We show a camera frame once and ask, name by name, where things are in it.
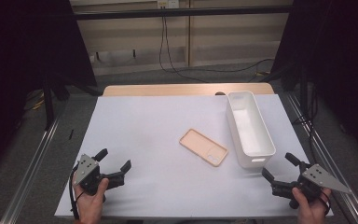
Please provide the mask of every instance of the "phone case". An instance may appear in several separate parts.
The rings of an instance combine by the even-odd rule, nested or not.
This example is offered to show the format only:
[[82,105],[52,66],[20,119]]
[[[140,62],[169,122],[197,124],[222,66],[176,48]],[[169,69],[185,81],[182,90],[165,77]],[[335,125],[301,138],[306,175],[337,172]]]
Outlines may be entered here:
[[213,166],[219,166],[228,153],[227,149],[194,129],[188,130],[179,142]]

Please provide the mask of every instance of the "wall outlet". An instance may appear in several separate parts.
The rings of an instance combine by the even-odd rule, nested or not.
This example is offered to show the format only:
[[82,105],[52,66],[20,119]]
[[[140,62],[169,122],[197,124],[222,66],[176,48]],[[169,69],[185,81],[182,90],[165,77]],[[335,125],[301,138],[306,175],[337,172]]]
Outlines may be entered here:
[[168,8],[168,0],[158,0],[157,1],[157,8]]
[[168,0],[168,8],[179,8],[179,0]]

